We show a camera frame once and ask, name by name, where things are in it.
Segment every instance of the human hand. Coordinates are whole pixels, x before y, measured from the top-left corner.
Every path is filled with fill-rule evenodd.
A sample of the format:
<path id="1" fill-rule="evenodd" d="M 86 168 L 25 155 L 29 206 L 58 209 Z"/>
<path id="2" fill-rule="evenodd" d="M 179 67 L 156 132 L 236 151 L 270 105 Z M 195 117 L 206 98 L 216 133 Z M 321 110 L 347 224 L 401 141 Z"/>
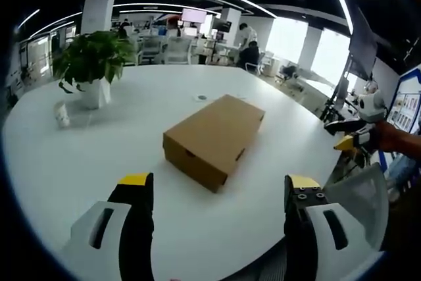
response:
<path id="1" fill-rule="evenodd" d="M 386 121 L 377 122 L 375 131 L 378 138 L 378 149 L 385 152 L 397 151 L 396 148 L 402 136 L 402 131 Z"/>

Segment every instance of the potted plant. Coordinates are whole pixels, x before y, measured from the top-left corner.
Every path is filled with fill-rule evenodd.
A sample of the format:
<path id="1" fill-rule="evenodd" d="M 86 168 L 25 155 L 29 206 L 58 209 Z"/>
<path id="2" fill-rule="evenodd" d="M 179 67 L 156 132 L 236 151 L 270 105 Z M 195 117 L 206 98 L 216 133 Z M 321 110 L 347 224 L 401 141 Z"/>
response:
<path id="1" fill-rule="evenodd" d="M 98 109 L 111 100 L 112 80 L 121 78 L 124 62 L 133 58 L 134 46 L 127 39 L 120 39 L 116 32 L 96 31 L 74 38 L 53 59 L 53 75 L 66 93 L 72 91 L 65 83 L 75 84 L 82 94 L 82 103 L 89 109 Z"/>

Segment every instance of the white flower pot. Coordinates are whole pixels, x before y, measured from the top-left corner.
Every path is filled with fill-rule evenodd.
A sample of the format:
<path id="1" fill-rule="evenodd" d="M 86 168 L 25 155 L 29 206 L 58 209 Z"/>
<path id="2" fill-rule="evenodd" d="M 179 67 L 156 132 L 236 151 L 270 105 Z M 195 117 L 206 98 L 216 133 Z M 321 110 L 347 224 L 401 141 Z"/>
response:
<path id="1" fill-rule="evenodd" d="M 89 82 L 81 82 L 80 89 L 83 92 L 82 104 L 88 109 L 99 109 L 111 101 L 110 84 L 105 78 L 96 79 L 90 84 Z"/>

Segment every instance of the box lid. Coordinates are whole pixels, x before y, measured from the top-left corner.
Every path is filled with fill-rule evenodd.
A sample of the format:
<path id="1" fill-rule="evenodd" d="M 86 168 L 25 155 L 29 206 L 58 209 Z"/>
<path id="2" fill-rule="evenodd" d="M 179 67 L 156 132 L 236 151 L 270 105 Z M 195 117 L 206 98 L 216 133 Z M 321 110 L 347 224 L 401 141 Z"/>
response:
<path id="1" fill-rule="evenodd" d="M 264 111 L 225 95 L 167 132 L 169 138 L 218 170 L 230 174 L 251 143 Z"/>

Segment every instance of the window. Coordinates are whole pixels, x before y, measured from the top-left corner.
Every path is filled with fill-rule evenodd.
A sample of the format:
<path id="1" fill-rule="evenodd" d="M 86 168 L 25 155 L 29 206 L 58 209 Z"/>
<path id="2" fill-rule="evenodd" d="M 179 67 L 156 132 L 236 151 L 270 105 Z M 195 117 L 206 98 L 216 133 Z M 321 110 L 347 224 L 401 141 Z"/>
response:
<path id="1" fill-rule="evenodd" d="M 337 85 L 347 63 L 348 47 L 349 38 L 347 36 L 324 29 L 311 70 L 333 85 Z"/>
<path id="2" fill-rule="evenodd" d="M 351 92 L 352 89 L 354 89 L 355 84 L 357 82 L 357 76 L 355 76 L 354 74 L 348 74 L 348 81 L 349 81 L 349 85 L 348 85 L 348 92 Z"/>
<path id="3" fill-rule="evenodd" d="M 71 26 L 69 28 L 66 28 L 66 43 L 72 43 L 75 35 L 76 35 L 76 27 L 75 26 Z"/>
<path id="4" fill-rule="evenodd" d="M 298 63 L 309 25 L 288 18 L 276 18 L 269 34 L 267 51 L 275 56 Z"/>

